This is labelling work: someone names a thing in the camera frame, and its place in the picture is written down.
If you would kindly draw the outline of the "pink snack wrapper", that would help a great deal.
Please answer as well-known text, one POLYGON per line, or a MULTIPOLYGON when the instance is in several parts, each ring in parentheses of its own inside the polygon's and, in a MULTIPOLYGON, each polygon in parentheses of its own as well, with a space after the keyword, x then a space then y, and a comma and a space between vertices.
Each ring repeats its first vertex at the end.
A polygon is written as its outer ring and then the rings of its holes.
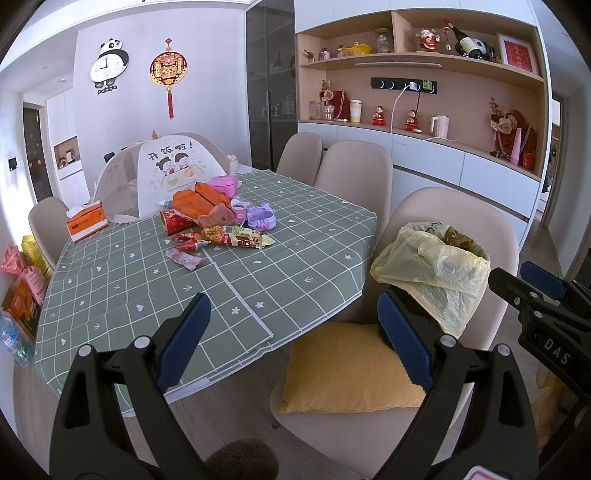
POLYGON ((197 269, 197 266, 202 261, 204 261, 204 259, 198 255, 191 255, 177 248, 170 248, 166 250, 165 256, 175 264, 182 266, 188 271, 194 271, 197 269))

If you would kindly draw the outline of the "red gold snack wrapper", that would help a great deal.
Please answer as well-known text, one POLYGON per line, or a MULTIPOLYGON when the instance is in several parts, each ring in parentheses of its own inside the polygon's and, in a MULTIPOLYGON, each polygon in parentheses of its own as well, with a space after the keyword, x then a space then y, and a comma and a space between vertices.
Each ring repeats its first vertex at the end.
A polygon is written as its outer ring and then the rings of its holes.
POLYGON ((175 248, 183 252, 195 252, 209 244, 225 244, 231 227, 212 226, 199 231, 182 232, 172 236, 175 248))

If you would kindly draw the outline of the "orange courier bag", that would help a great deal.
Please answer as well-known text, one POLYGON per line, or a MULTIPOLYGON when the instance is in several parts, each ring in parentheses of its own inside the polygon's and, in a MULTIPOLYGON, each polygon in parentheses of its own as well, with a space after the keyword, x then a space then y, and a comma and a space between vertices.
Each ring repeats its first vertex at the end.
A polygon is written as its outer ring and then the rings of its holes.
POLYGON ((193 220, 197 220, 199 216, 208 215, 219 204, 228 207, 230 205, 228 196, 202 182, 197 182, 192 189, 175 192, 171 200, 171 208, 175 212, 193 220))

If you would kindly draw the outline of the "red paper cup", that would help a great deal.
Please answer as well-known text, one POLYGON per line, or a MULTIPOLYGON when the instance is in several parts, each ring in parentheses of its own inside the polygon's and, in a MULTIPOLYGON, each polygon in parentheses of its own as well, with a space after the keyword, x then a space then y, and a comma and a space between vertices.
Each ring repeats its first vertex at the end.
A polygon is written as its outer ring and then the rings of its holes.
POLYGON ((196 225, 194 221, 181 216, 172 209, 161 211, 160 218, 163 231, 167 236, 174 235, 196 225))

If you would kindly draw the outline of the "red chip bag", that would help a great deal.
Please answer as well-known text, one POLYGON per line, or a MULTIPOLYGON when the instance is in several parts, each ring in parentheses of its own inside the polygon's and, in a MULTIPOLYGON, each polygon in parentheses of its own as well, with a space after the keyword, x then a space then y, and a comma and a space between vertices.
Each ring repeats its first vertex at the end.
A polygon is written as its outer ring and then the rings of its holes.
POLYGON ((276 242, 270 235, 259 233, 250 228, 223 226, 221 243, 231 247, 263 249, 267 246, 272 246, 276 242))

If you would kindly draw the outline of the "water bottle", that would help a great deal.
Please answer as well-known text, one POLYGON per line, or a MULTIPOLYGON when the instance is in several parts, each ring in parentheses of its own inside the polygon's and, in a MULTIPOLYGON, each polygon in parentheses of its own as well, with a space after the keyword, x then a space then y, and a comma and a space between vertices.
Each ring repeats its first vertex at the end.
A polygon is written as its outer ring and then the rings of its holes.
POLYGON ((1 343, 13 356, 20 367, 27 367, 33 360, 33 346, 30 339, 5 311, 1 311, 1 343))

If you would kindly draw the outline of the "near beige chair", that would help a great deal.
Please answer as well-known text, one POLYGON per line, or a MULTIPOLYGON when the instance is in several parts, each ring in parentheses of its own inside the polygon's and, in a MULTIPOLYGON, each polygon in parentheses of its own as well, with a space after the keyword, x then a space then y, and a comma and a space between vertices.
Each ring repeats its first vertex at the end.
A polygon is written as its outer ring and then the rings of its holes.
MULTIPOLYGON (((492 206, 451 189, 407 196, 380 237, 382 253, 411 222, 451 225, 482 245, 495 266, 516 272, 518 242, 492 206)), ((406 291, 368 279, 342 313, 291 345, 283 383, 270 396, 276 422, 328 458, 362 476, 384 465, 425 397, 408 366, 428 365, 443 331, 406 291)))

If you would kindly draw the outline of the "red flower decoration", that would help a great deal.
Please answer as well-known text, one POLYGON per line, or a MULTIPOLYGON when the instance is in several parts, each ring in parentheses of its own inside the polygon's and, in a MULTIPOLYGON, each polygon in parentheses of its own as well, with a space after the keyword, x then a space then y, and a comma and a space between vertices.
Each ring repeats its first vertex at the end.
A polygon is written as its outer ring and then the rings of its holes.
POLYGON ((524 115, 515 109, 503 109, 492 98, 490 100, 490 126, 494 134, 490 154, 528 171, 533 171, 538 136, 524 115))

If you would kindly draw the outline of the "yellow seat cushion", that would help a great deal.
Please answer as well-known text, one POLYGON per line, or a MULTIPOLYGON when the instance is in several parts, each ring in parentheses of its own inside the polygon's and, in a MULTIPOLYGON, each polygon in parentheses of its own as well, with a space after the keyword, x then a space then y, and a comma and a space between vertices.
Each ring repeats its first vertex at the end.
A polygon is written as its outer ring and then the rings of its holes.
POLYGON ((279 411, 367 413, 416 408, 424 397, 377 324, 328 321, 291 345, 279 411))

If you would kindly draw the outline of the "white electric kettle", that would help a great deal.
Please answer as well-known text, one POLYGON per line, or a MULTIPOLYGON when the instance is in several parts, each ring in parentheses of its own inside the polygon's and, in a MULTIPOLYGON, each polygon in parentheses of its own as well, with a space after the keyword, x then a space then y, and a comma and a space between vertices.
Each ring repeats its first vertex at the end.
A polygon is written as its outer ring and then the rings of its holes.
POLYGON ((447 139, 449 135, 450 118, 447 115, 434 115, 431 118, 430 131, 434 137, 447 139))

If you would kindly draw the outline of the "orange tissue box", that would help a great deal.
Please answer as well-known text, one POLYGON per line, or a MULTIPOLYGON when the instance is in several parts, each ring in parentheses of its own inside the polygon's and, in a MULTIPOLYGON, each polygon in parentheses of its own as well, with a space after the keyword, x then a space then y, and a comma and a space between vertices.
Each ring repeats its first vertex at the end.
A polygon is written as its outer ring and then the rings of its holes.
POLYGON ((77 243, 108 226, 108 220, 100 201, 84 207, 74 207, 66 212, 66 216, 66 227, 73 243, 77 243))

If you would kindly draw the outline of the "beige chair at table left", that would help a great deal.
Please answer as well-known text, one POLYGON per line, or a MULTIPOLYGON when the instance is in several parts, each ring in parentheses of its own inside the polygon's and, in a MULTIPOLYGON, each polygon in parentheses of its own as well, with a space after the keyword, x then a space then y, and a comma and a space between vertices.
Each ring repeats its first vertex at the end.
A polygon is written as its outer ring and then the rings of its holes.
POLYGON ((69 239, 67 206, 56 197, 38 202, 29 212, 28 221, 43 258, 52 270, 69 239))

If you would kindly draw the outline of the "middle beige chair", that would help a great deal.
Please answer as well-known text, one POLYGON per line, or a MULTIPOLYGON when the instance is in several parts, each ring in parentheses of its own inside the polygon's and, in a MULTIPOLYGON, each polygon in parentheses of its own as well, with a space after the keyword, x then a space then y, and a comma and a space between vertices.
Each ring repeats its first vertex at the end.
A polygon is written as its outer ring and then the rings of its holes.
POLYGON ((315 188, 329 192, 377 215, 376 240, 391 216, 393 163, 384 147, 344 140, 329 147, 315 180, 315 188))

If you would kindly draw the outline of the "green checkered tablecloth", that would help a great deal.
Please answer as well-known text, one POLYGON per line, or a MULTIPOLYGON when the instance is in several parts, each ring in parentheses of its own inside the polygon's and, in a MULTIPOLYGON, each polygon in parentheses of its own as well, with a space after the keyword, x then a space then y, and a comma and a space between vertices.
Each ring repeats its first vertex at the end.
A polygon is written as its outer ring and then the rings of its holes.
POLYGON ((150 336, 197 294, 211 322, 179 383, 176 400, 242 370, 335 317, 361 296, 376 215, 270 171, 242 175, 243 199, 276 212, 263 249, 211 244, 194 270, 166 257, 173 240, 153 216, 68 243, 42 308, 34 364, 60 392, 77 350, 127 346, 150 336))

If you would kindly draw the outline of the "red framed picture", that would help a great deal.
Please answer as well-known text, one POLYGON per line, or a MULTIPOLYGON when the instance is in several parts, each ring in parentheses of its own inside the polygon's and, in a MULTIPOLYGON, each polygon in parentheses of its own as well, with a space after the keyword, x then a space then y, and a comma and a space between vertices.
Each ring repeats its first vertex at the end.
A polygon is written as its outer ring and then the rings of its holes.
POLYGON ((533 46, 523 40, 498 34, 501 63, 533 75, 540 75, 533 46))

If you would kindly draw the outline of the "black power strip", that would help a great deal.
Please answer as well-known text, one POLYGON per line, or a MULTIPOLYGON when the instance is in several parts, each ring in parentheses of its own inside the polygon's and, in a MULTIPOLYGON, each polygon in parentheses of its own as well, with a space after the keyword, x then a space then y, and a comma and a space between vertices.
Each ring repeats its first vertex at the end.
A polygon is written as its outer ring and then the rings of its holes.
POLYGON ((416 93, 432 94, 438 93, 438 84, 435 80, 405 79, 394 77, 372 77, 370 87, 379 90, 390 91, 412 91, 416 93))

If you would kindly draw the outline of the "mesh food cover tent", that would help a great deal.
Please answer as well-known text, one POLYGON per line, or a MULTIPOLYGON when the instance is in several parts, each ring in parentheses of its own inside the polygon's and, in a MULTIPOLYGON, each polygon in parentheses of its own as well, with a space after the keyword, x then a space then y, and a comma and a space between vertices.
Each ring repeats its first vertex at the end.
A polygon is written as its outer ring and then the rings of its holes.
POLYGON ((110 220, 135 220, 164 209, 173 194, 228 175, 238 168, 234 155, 224 154, 197 133, 178 133, 137 143, 106 161, 92 197, 110 220))

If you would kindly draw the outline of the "panda wine bottle holder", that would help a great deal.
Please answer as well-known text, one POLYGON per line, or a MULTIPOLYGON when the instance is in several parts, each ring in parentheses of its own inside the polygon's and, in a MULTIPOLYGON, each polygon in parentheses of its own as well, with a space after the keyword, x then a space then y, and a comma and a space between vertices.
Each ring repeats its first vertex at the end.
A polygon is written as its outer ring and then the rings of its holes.
POLYGON ((463 57, 489 61, 490 54, 488 45, 457 28, 450 20, 444 20, 445 26, 454 33, 456 37, 456 51, 463 57))

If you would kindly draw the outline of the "pink toy bucket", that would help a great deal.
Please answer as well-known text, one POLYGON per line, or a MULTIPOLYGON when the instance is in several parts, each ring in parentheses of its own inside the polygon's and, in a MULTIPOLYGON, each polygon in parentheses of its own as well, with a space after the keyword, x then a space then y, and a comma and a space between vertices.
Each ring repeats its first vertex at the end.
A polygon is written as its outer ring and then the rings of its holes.
POLYGON ((238 193, 239 181, 235 175, 215 176, 207 184, 218 193, 224 194, 228 199, 232 199, 238 193))

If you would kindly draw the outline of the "far beige chair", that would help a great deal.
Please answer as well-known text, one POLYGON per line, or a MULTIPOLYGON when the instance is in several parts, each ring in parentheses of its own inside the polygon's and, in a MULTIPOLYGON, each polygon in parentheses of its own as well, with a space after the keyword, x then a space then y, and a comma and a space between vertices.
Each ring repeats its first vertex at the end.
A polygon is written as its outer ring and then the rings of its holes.
POLYGON ((322 163, 324 141, 318 134, 301 132, 288 139, 276 173, 314 186, 322 163))

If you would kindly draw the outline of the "yellow teapot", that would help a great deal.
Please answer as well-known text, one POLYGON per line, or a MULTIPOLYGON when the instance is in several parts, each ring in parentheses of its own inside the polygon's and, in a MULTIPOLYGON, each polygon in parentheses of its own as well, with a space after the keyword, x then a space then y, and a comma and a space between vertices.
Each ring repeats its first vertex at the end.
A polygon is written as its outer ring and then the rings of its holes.
POLYGON ((352 46, 339 46, 339 57, 363 56, 372 54, 375 51, 373 46, 366 43, 355 42, 352 46))

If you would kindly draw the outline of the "red chinese knot ornament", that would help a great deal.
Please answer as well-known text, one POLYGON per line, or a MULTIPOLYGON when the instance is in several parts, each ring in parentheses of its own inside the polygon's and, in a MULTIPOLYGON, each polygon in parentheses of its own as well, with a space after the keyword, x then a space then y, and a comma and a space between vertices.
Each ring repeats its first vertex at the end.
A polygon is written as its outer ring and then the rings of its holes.
POLYGON ((150 63, 149 77, 154 84, 165 89, 168 118, 173 119, 172 87, 184 78, 187 71, 187 60, 181 53, 172 49, 171 38, 166 38, 164 42, 166 44, 164 50, 156 55, 150 63))

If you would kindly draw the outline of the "panda wall clock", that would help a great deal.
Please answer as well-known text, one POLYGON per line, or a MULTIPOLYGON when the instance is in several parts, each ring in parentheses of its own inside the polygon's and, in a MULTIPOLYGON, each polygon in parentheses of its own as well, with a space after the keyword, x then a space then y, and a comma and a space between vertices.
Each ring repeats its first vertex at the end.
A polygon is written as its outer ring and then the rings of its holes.
POLYGON ((96 94, 108 93, 117 88, 116 79, 126 70, 129 55, 119 39, 109 38, 100 45, 99 55, 90 69, 96 94))

